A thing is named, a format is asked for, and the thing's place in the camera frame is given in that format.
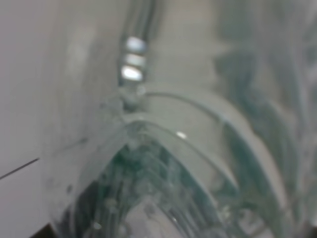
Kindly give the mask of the clear green-label water bottle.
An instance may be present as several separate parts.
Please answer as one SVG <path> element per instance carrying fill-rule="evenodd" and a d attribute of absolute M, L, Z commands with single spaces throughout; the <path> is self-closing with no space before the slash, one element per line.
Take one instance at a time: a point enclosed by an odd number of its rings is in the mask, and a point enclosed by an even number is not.
<path fill-rule="evenodd" d="M 59 238 L 314 238 L 314 0 L 61 0 L 44 70 Z"/>

